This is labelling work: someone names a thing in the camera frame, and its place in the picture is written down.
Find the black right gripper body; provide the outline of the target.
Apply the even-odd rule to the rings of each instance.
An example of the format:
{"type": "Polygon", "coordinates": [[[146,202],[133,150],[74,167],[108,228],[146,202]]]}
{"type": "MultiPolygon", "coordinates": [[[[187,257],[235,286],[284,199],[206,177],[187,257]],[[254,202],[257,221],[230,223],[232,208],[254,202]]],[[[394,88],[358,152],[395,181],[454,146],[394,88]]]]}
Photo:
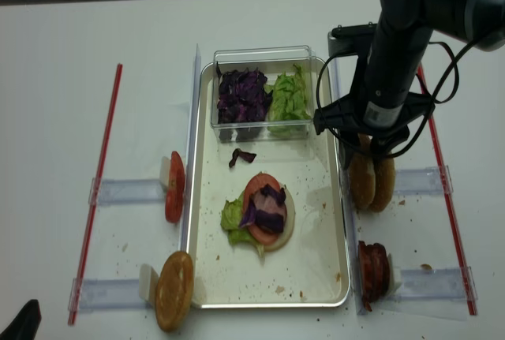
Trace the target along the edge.
{"type": "Polygon", "coordinates": [[[327,106],[317,108],[313,124],[318,135],[327,130],[338,140],[340,134],[357,134],[360,147],[354,152],[372,156],[370,142],[373,137],[385,139],[390,152],[408,139],[409,123],[420,117],[428,120],[434,109],[435,103],[427,95],[418,93],[409,92],[405,102],[393,108],[359,100],[349,93],[327,106]]]}

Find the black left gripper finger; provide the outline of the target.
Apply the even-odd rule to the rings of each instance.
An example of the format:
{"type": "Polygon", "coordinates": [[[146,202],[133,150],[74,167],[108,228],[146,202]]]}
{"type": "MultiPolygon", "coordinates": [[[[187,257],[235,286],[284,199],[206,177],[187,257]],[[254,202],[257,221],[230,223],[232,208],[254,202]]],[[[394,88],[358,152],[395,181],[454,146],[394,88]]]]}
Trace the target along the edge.
{"type": "Polygon", "coordinates": [[[1,333],[1,340],[34,340],[41,320],[39,301],[31,299],[1,333]]]}

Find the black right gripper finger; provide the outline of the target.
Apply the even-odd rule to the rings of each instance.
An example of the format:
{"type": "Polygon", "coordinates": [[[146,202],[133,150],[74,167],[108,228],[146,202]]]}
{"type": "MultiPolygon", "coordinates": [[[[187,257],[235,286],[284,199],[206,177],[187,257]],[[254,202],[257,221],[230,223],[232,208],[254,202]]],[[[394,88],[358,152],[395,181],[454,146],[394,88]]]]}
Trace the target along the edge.
{"type": "Polygon", "coordinates": [[[357,134],[340,134],[339,136],[339,162],[340,166],[347,170],[354,156],[354,150],[360,147],[359,136],[357,134]]]}
{"type": "Polygon", "coordinates": [[[373,137],[370,142],[370,152],[374,159],[383,159],[388,155],[389,147],[385,139],[373,137]]]}

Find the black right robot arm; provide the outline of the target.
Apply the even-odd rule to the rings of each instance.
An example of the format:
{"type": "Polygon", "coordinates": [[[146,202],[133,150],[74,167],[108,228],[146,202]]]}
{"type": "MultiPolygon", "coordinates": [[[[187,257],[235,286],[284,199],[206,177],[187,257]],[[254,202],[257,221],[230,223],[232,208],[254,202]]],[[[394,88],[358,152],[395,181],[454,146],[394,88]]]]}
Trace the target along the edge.
{"type": "Polygon", "coordinates": [[[462,41],[466,49],[493,51],[504,44],[504,0],[380,0],[376,23],[334,28],[331,58],[357,59],[350,92],[318,106],[313,124],[339,142],[339,162],[349,167],[361,152],[359,137],[371,138],[366,155],[403,155],[418,135],[409,124],[426,123],[439,104],[436,93],[410,87],[433,32],[462,41]]]}

